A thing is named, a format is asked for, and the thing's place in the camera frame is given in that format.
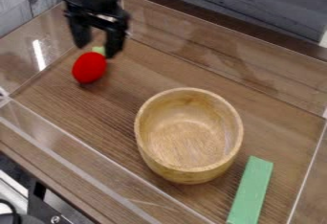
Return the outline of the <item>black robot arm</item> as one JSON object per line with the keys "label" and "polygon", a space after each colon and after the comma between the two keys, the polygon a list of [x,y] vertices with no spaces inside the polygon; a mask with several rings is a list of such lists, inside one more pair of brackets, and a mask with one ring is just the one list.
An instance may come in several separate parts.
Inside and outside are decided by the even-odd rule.
{"label": "black robot arm", "polygon": [[123,50],[131,15],[121,0],[64,0],[64,15],[75,46],[82,49],[92,40],[92,28],[106,33],[105,56],[114,58]]}

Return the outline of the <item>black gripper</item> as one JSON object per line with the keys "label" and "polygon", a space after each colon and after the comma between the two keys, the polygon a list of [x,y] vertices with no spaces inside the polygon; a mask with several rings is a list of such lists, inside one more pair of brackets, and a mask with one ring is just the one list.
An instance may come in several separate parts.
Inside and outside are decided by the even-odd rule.
{"label": "black gripper", "polygon": [[75,46],[83,48],[91,41],[91,27],[106,31],[105,54],[114,58],[123,50],[130,29],[131,15],[125,11],[119,3],[114,3],[103,11],[87,8],[82,0],[64,0],[64,15],[68,19]]}

